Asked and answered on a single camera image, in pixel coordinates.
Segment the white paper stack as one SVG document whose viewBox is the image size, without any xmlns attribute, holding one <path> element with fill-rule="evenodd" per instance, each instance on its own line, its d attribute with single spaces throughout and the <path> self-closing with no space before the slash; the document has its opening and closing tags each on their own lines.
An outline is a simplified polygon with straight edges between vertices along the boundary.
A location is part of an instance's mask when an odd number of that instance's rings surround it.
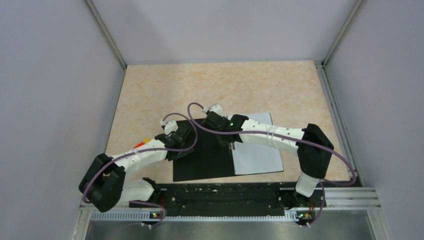
<svg viewBox="0 0 424 240">
<path fill-rule="evenodd" d="M 280 151 L 256 143 L 231 144 L 234 172 L 237 176 L 278 173 L 284 171 Z"/>
</svg>

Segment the grey black file folder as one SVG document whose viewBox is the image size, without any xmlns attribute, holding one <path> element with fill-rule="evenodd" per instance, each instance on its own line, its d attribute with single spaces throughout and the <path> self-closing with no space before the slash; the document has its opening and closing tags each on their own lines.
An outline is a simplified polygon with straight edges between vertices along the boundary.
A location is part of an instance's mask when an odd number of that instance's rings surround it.
<svg viewBox="0 0 424 240">
<path fill-rule="evenodd" d="M 232 156 L 232 145 L 222 146 L 210 132 L 197 130 L 194 152 L 173 160 L 174 182 L 237 177 Z"/>
</svg>

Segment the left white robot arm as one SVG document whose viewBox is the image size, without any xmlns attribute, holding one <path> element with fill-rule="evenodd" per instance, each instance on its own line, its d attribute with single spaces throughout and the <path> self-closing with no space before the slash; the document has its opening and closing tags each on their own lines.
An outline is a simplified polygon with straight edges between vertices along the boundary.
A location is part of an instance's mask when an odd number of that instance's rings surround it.
<svg viewBox="0 0 424 240">
<path fill-rule="evenodd" d="M 131 181 L 131 175 L 153 163 L 174 161 L 191 154 L 198 138 L 197 131 L 184 124 L 164 130 L 148 143 L 125 153 L 97 155 L 78 186 L 82 200 L 94 205 L 101 213 L 131 201 L 156 206 L 161 194 L 155 183 L 148 179 Z"/>
</svg>

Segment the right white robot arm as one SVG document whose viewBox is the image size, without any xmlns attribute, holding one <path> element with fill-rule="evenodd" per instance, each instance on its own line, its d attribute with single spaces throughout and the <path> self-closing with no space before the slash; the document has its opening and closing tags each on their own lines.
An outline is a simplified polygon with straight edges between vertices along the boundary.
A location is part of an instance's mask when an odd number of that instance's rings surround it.
<svg viewBox="0 0 424 240">
<path fill-rule="evenodd" d="M 259 144 L 296 156 L 300 174 L 293 200 L 299 206 L 307 206 L 313 200 L 313 192 L 326 176 L 334 151 L 329 138 L 319 126 L 312 123 L 305 128 L 288 128 L 260 123 L 245 115 L 234 114 L 227 118 L 209 111 L 201 126 L 215 134 L 223 144 Z"/>
</svg>

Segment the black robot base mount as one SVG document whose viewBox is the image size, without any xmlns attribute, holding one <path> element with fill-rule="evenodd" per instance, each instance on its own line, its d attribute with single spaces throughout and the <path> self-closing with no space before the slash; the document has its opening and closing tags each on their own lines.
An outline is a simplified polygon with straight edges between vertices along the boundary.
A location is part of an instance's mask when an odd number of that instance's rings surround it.
<svg viewBox="0 0 424 240">
<path fill-rule="evenodd" d="M 148 203 L 167 217 L 274 217 L 326 207 L 322 188 L 305 197 L 293 182 L 161 183 Z"/>
</svg>

